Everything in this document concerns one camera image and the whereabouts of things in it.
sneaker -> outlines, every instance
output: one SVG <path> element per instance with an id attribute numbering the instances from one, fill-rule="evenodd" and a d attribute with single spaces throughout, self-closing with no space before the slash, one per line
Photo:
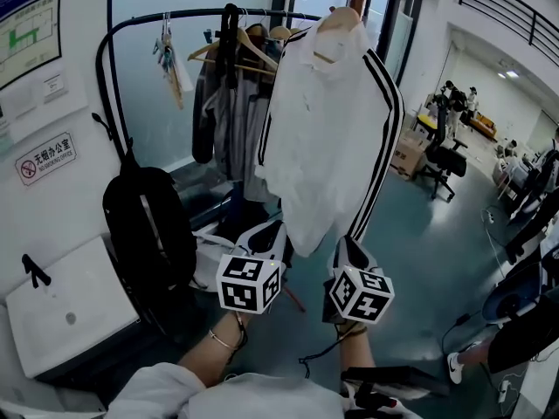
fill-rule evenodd
<path id="1" fill-rule="evenodd" d="M 456 385 L 459 385 L 462 382 L 462 369 L 464 368 L 464 365 L 460 365 L 458 363 L 458 354 L 459 353 L 452 353 L 446 356 L 448 374 L 450 375 L 452 382 Z"/>

blue floor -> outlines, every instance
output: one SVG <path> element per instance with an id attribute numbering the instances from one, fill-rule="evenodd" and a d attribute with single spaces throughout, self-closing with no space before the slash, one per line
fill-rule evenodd
<path id="1" fill-rule="evenodd" d="M 369 338 L 377 366 L 412 365 L 448 381 L 441 337 L 463 313 L 478 311 L 500 280 L 480 219 L 480 210 L 498 202 L 493 183 L 473 166 L 464 178 L 453 175 L 449 179 L 456 191 L 450 203 L 445 189 L 431 201 L 432 184 L 422 178 L 405 182 L 389 173 L 376 201 L 363 244 L 392 278 L 396 298 L 381 322 L 369 328 Z M 500 230 L 495 234 L 506 240 L 505 217 L 496 223 L 501 225 L 492 226 Z M 297 359 L 316 354 L 335 340 L 334 328 L 321 323 L 322 283 L 328 277 L 326 262 L 333 249 L 334 239 L 326 237 L 310 258 L 293 260 L 288 286 L 307 313 L 300 313 L 282 294 L 274 301 L 271 314 L 252 322 L 249 343 L 236 357 L 234 368 L 302 377 L 305 370 Z M 459 350 L 473 338 L 491 333 L 484 325 L 478 315 L 452 331 L 445 343 L 447 351 Z M 312 380 L 339 388 L 336 350 L 310 365 Z M 493 383 L 498 385 L 502 376 L 496 374 Z M 511 395 L 506 407 L 513 401 Z M 462 385 L 452 386 L 450 397 L 416 401 L 411 407 L 424 419 L 500 416 L 496 395 L 481 367 L 465 372 Z"/>

black rack pole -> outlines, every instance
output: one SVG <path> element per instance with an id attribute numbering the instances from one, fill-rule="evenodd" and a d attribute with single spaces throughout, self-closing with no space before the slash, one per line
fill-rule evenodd
<path id="1" fill-rule="evenodd" d="M 149 14 L 147 16 L 134 17 L 124 22 L 120 22 L 115 25 L 106 35 L 103 37 L 97 49 L 97 54 L 95 56 L 95 74 L 97 75 L 97 84 L 99 86 L 99 93 L 101 97 L 101 103 L 103 105 L 103 110 L 105 111 L 105 116 L 107 118 L 107 124 L 110 128 L 111 134 L 113 135 L 114 146 L 116 147 L 116 152 L 119 155 L 121 161 L 124 160 L 124 147 L 121 143 L 121 137 L 119 135 L 118 128 L 116 126 L 116 121 L 113 116 L 113 109 L 111 107 L 111 101 L 108 97 L 107 81 L 105 80 L 105 70 L 103 68 L 103 52 L 109 39 L 111 39 L 114 34 L 120 31 L 122 28 L 127 26 L 134 26 L 137 24 L 149 24 L 151 22 L 162 22 L 163 15 L 165 13 L 159 12 L 156 14 Z M 171 18 L 186 18 L 186 17 L 201 17 L 201 16 L 223 16 L 225 14 L 224 8 L 209 8 L 206 10 L 173 10 L 169 12 Z M 294 12 L 286 12 L 284 10 L 251 10 L 245 8 L 238 8 L 238 14 L 247 16 L 275 16 L 275 17 L 291 17 L 291 18 L 304 18 L 306 20 L 320 20 L 320 17 L 309 16 L 308 14 L 300 14 Z M 127 148 L 130 147 L 130 138 L 128 136 L 128 131 L 123 128 L 124 141 L 126 142 Z"/>

office chair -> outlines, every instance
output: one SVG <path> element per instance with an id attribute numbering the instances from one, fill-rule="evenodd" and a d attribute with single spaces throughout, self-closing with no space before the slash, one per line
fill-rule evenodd
<path id="1" fill-rule="evenodd" d="M 438 110 L 437 132 L 431 145 L 425 150 L 427 160 L 437 165 L 438 169 L 432 168 L 428 164 L 414 175 L 414 179 L 418 175 L 423 175 L 435 180 L 435 188 L 431 194 L 431 200 L 437 197 L 438 185 L 441 184 L 451 193 L 446 199 L 450 202 L 456 193 L 448 185 L 448 176 L 452 173 L 458 177 L 463 177 L 466 174 L 466 158 L 459 154 L 457 149 L 462 146 L 467 148 L 467 145 L 460 140 L 454 139 L 455 145 L 452 149 L 444 148 L 443 141 L 446 138 L 446 108 L 440 107 Z"/>

clothing rack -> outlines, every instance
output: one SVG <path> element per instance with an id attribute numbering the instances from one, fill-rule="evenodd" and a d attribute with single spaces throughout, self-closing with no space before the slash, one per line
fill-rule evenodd
<path id="1" fill-rule="evenodd" d="M 119 134 L 119 130 L 116 126 L 116 121 L 114 120 L 113 116 L 113 108 L 111 107 L 111 101 L 108 96 L 107 90 L 107 81 L 105 80 L 105 69 L 103 67 L 103 52 L 107 47 L 109 42 L 112 42 L 114 34 L 118 31 L 126 28 L 127 26 L 134 26 L 138 24 L 149 24 L 151 22 L 161 22 L 163 20 L 163 15 L 168 14 L 170 18 L 186 18 L 186 17 L 202 17 L 202 16 L 223 16 L 225 14 L 225 8 L 210 8 L 210 9 L 200 9 L 200 10 L 174 10 L 171 12 L 163 13 L 159 12 L 156 14 L 149 14 L 147 16 L 141 17 L 134 17 L 130 18 L 129 20 L 125 20 L 120 22 L 119 24 L 115 25 L 111 30 L 103 37 L 99 44 L 99 48 L 97 49 L 97 54 L 95 56 L 95 74 L 97 75 L 97 84 L 99 86 L 99 93 L 101 97 L 101 103 L 103 105 L 103 110 L 105 111 L 105 116 L 107 117 L 107 125 L 100 121 L 99 116 L 95 115 L 93 118 L 97 122 L 101 122 L 107 129 L 107 134 L 109 135 L 109 139 L 114 141 L 114 146 L 116 147 L 116 152 L 118 153 L 119 158 L 121 161 L 124 161 L 125 157 L 125 150 L 121 143 L 121 137 Z M 288 12 L 284 10 L 255 10 L 255 9 L 245 9 L 245 8 L 238 8 L 238 14 L 240 16 L 247 15 L 247 16 L 274 16 L 274 17 L 290 17 L 290 18 L 302 18 L 305 20 L 320 20 L 320 17 L 317 16 L 310 16 L 308 14 L 300 14 L 296 12 Z M 124 120 L 124 116 L 121 109 L 121 103 L 119 99 L 119 92 L 118 92 L 118 83 L 116 79 L 116 70 L 114 69 L 114 58 L 111 57 L 111 68 L 112 68 L 112 77 L 115 89 L 115 98 L 117 100 L 117 105 L 119 109 L 119 116 L 121 119 L 121 129 L 122 134 L 124 135 L 124 141 L 126 144 L 127 149 L 132 147 L 132 141 L 128 135 L 128 130 L 126 128 L 126 121 Z"/>

